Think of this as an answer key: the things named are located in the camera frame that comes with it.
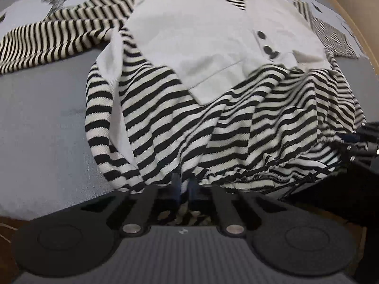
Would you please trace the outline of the wooden bed frame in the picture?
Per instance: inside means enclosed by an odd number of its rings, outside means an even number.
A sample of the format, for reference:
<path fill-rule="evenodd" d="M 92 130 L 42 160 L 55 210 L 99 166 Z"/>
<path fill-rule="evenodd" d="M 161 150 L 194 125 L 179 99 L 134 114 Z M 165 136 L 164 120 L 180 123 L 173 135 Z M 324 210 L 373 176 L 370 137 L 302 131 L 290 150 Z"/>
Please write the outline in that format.
<path fill-rule="evenodd" d="M 329 0 L 340 12 L 362 44 L 378 72 L 378 0 Z"/>

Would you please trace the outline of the grey printed bed sheet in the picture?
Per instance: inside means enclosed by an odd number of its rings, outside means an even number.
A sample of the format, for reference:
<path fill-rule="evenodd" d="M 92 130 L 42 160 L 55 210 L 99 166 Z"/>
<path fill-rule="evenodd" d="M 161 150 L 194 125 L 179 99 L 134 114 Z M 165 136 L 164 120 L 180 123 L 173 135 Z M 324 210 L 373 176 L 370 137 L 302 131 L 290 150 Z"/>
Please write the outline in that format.
<path fill-rule="evenodd" d="M 1 214 L 32 220 L 114 188 L 86 137 L 86 84 L 103 47 L 8 74 L 1 73 Z M 305 177 L 264 188 L 279 197 L 307 187 Z"/>

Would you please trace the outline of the black white striped garment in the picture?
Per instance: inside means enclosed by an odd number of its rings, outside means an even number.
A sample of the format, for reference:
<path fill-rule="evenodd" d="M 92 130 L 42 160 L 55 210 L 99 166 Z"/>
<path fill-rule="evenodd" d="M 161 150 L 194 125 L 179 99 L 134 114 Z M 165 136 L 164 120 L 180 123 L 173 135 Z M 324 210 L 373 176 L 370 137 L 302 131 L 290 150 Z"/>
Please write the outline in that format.
<path fill-rule="evenodd" d="M 114 188 L 321 178 L 365 116 L 333 53 L 287 0 L 20 0 L 1 73 L 103 50 L 86 137 Z"/>

